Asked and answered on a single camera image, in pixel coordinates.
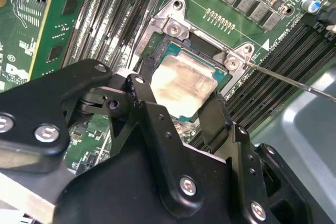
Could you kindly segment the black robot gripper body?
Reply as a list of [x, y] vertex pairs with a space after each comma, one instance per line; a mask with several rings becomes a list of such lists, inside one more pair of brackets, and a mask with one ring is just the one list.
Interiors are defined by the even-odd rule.
[[57, 200], [54, 223], [233, 223], [230, 177], [224, 159], [180, 140], [165, 140], [167, 163], [203, 197], [200, 209], [183, 208], [166, 188], [159, 156], [141, 140], [73, 179]]

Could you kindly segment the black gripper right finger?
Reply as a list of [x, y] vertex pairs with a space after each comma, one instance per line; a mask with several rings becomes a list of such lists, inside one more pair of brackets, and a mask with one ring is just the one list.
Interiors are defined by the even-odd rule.
[[302, 182], [271, 146], [253, 146], [219, 93], [210, 95], [198, 117], [205, 146], [229, 167], [233, 223], [314, 223], [314, 201]]

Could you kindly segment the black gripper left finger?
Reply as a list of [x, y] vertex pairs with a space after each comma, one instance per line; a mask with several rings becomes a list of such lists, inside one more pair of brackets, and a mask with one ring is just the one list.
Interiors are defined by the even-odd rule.
[[29, 173], [56, 169], [77, 119], [107, 112], [123, 125], [121, 144], [144, 146], [159, 198], [167, 210], [199, 210], [203, 191], [174, 124], [147, 81], [124, 81], [97, 60], [86, 59], [1, 94], [1, 168]]

